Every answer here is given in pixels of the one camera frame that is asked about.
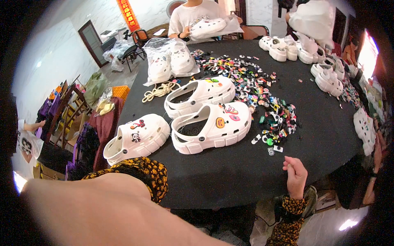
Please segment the pile of shoe charms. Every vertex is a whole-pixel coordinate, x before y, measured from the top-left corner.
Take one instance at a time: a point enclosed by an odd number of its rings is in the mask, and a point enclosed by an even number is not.
[[[258,134],[252,140],[252,144],[262,139],[268,145],[270,155],[274,155],[274,150],[283,152],[279,145],[286,141],[289,134],[295,132],[297,117],[294,105],[286,104],[284,100],[272,96],[269,92],[268,87],[279,81],[276,73],[263,73],[263,70],[252,62],[259,60],[257,57],[248,56],[246,60],[242,60],[245,58],[243,55],[240,55],[241,59],[231,59],[224,55],[214,58],[202,50],[196,50],[191,54],[197,65],[203,68],[205,76],[221,74],[230,78],[236,87],[234,100],[247,104],[252,114],[260,105],[265,108],[265,114],[259,118],[262,134]]]

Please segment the green bag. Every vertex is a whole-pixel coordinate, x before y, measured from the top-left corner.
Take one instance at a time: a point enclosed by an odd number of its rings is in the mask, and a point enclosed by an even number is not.
[[[85,85],[85,100],[90,108],[94,109],[100,96],[108,85],[108,79],[101,72],[95,72]]]

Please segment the white rope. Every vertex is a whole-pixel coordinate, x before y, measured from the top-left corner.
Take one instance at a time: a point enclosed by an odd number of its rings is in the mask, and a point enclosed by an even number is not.
[[[178,86],[178,88],[180,88],[180,85],[177,82],[171,82],[171,81],[167,81],[167,82],[162,83],[162,85],[159,86],[158,88],[156,88],[156,85],[154,85],[154,88],[152,91],[145,92],[142,102],[143,103],[150,102],[153,100],[153,98],[155,96],[158,96],[158,97],[165,96],[166,94],[173,91],[172,88],[174,88],[176,85]]]

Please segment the maroon cloth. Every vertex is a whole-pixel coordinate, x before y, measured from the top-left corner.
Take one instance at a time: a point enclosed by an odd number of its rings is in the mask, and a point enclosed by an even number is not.
[[[111,101],[115,104],[114,110],[97,117],[95,117],[97,113],[94,111],[88,121],[92,127],[96,128],[100,140],[100,146],[98,147],[93,165],[94,172],[108,168],[107,160],[104,159],[104,148],[116,134],[118,120],[123,109],[122,98],[112,97]]]
[[[342,52],[341,52],[341,45],[338,43],[334,42],[334,49],[332,50],[332,54],[336,54],[338,57],[342,57]]]

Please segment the round table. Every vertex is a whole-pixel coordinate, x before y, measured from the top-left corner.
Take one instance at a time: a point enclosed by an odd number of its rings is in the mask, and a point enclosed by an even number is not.
[[[235,40],[207,42],[188,46],[190,51],[201,49],[212,52],[213,57],[228,55],[255,56],[253,60],[264,72],[276,72],[277,82],[270,87],[273,96],[284,99],[296,107],[297,123],[302,123],[294,135],[287,137],[283,153],[268,153],[268,146],[261,140],[252,145],[252,139],[261,134],[258,120],[264,107],[257,107],[249,133],[240,142],[222,148],[210,148],[195,155],[183,155],[175,150],[171,137],[152,153],[149,158],[162,162],[168,170],[167,196],[164,207],[177,209],[217,209],[257,202],[287,192],[287,172],[282,170],[284,156],[301,159],[308,170],[307,184],[331,173],[351,157],[362,146],[357,137],[353,114],[355,108],[342,102],[342,109],[335,97],[321,91],[310,73],[311,65],[300,60],[280,63],[258,46],[257,40]],[[142,103],[145,91],[153,86],[143,84],[148,77],[148,64],[144,61],[130,90],[118,125],[155,113],[171,119],[165,114],[164,97]],[[206,78],[201,72],[194,75]],[[190,78],[181,78],[181,85]]]

